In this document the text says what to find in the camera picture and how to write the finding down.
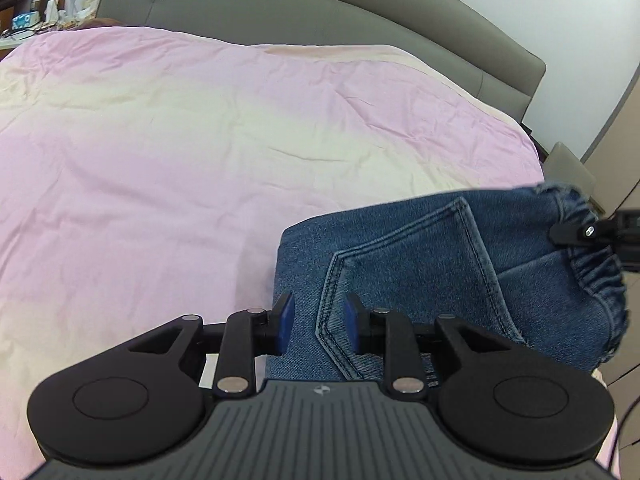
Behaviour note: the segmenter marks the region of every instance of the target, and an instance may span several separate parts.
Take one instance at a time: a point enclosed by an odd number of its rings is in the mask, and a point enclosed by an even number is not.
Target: pink duvet
[[[518,125],[391,47],[151,28],[39,36],[0,63],[0,478],[42,461],[49,374],[174,317],[268,306],[311,216],[542,180]]]

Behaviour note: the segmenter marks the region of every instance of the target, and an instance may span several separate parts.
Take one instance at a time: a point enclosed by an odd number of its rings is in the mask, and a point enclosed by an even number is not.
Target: cable
[[[28,38],[36,36],[37,34],[43,34],[48,30],[49,30],[49,27],[46,27],[44,23],[39,22],[39,23],[36,23],[35,25],[31,25],[31,27],[8,28],[4,32],[0,33],[0,39],[10,38],[15,34],[20,34],[21,32],[31,32],[32,34],[30,36],[27,36],[26,38],[22,38],[26,40]]]
[[[55,28],[58,25],[58,23],[56,22],[53,25],[47,25],[46,27],[40,27],[38,30],[34,30],[33,31],[33,35],[37,36],[39,34],[44,34],[45,32],[49,32],[52,28]]]
[[[613,446],[611,447],[611,455],[609,455],[609,466],[607,467],[607,470],[610,473],[611,473],[611,470],[613,469],[613,459],[616,456],[616,448],[618,447],[618,442],[620,440],[620,435],[622,434],[622,430],[625,429],[625,424],[629,420],[629,416],[631,416],[631,413],[633,412],[634,408],[638,404],[640,404],[640,397],[636,397],[636,400],[634,400],[634,402],[631,403],[631,406],[628,407],[625,414],[622,416],[622,419],[620,420],[620,426],[618,428],[618,432],[616,433],[616,437],[613,439]]]
[[[622,207],[622,205],[626,202],[626,199],[631,196],[631,194],[636,190],[636,188],[638,186],[640,186],[640,179],[638,179],[638,181],[634,184],[634,186],[631,188],[631,191],[629,191],[626,194],[626,196],[623,198],[622,202],[620,202],[620,205],[616,208],[616,211]]]

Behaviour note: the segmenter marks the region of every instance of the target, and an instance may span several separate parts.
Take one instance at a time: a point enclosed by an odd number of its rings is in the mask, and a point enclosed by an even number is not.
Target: blue jeans
[[[351,350],[342,320],[349,292],[414,322],[455,314],[591,371],[612,357],[628,325],[620,262],[610,248],[559,248],[548,231],[594,218],[577,191],[542,184],[436,194],[294,225],[278,248],[274,293],[293,292],[296,319],[286,355],[268,358],[266,375],[381,379],[381,358]]]

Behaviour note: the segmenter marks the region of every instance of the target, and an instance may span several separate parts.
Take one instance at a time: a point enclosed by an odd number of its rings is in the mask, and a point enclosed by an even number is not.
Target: gray cushion
[[[571,184],[586,196],[593,195],[596,187],[595,177],[562,142],[556,142],[542,165],[542,173],[545,180]]]
[[[516,120],[545,71],[458,0],[102,0],[98,15],[239,44],[392,44]]]

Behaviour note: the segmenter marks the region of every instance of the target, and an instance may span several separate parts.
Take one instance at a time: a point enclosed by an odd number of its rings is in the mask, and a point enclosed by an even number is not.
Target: tissue box
[[[18,14],[12,19],[11,28],[17,30],[20,28],[29,28],[37,25],[40,21],[40,13],[36,10],[25,14]]]

